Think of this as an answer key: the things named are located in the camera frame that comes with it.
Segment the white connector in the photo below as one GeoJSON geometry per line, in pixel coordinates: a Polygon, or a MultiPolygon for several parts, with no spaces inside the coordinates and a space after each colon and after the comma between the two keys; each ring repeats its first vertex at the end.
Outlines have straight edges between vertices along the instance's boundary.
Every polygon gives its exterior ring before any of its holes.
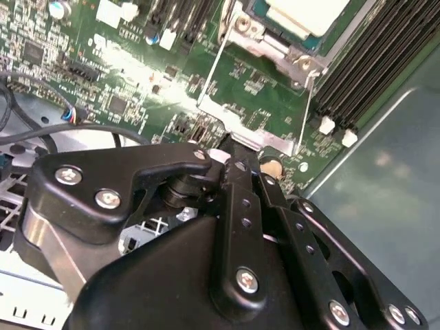
{"type": "Polygon", "coordinates": [[[330,119],[329,116],[325,115],[324,117],[322,117],[321,119],[321,125],[319,126],[319,132],[324,134],[324,135],[328,135],[330,134],[330,132],[332,132],[332,130],[334,130],[336,124],[335,122],[330,119]]]}
{"type": "Polygon", "coordinates": [[[358,141],[358,136],[350,129],[345,130],[344,137],[342,138],[342,145],[350,148],[358,141]]]}

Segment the hole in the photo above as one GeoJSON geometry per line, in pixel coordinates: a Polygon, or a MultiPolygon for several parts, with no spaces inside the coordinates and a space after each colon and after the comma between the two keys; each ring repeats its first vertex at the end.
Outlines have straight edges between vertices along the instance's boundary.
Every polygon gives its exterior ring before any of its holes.
{"type": "Polygon", "coordinates": [[[138,241],[136,241],[135,239],[130,238],[129,240],[129,244],[127,245],[127,251],[131,252],[136,248],[136,244],[138,244],[138,241]]]}
{"type": "Polygon", "coordinates": [[[242,199],[241,203],[245,208],[250,208],[250,201],[248,201],[247,199],[242,199]]]}
{"type": "Polygon", "coordinates": [[[246,171],[246,165],[243,162],[235,162],[235,166],[243,172],[246,171]]]}
{"type": "Polygon", "coordinates": [[[334,271],[332,272],[332,274],[347,304],[349,305],[353,304],[355,301],[355,294],[354,294],[353,286],[351,285],[349,280],[347,280],[347,278],[341,272],[334,271]]]}
{"type": "Polygon", "coordinates": [[[248,218],[242,218],[241,223],[245,228],[250,228],[250,226],[252,226],[252,222],[248,218]]]}
{"type": "Polygon", "coordinates": [[[26,148],[24,146],[21,146],[19,144],[13,144],[9,151],[13,153],[14,155],[22,155],[26,152],[26,148]]]}
{"type": "Polygon", "coordinates": [[[308,253],[310,253],[312,256],[315,254],[315,249],[313,249],[310,245],[306,246],[305,249],[308,253]]]}
{"type": "Polygon", "coordinates": [[[316,243],[318,243],[318,246],[322,252],[322,254],[324,254],[324,258],[325,260],[329,260],[330,258],[330,249],[327,246],[327,244],[325,244],[322,239],[320,239],[319,237],[317,237],[315,234],[313,234],[313,237],[315,237],[316,243]]]}

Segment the electrolytic capacitor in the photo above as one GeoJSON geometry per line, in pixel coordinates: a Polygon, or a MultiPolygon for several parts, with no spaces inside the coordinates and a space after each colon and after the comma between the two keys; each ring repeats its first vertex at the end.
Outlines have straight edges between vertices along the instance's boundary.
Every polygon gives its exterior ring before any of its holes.
{"type": "Polygon", "coordinates": [[[49,14],[53,19],[66,19],[72,13],[72,8],[66,1],[49,3],[49,14]]]}

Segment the surface-mount component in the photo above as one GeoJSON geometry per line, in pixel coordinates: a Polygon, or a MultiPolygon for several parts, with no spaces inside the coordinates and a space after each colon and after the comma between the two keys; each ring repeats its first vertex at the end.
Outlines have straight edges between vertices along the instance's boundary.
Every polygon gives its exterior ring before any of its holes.
{"type": "Polygon", "coordinates": [[[41,65],[43,63],[44,49],[30,41],[25,42],[23,48],[23,60],[35,64],[41,65]]]}
{"type": "Polygon", "coordinates": [[[127,108],[127,101],[113,95],[109,102],[109,110],[118,115],[122,115],[127,108]]]}

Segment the capacitor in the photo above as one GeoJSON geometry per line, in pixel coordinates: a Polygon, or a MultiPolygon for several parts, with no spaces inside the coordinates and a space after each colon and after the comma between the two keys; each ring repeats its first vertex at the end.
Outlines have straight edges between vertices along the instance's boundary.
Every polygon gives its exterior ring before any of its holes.
{"type": "Polygon", "coordinates": [[[66,1],[49,3],[49,14],[53,19],[67,19],[72,13],[72,8],[66,1]]]}
{"type": "Polygon", "coordinates": [[[153,38],[146,36],[145,41],[148,45],[155,45],[160,42],[159,34],[156,34],[153,38]]]}

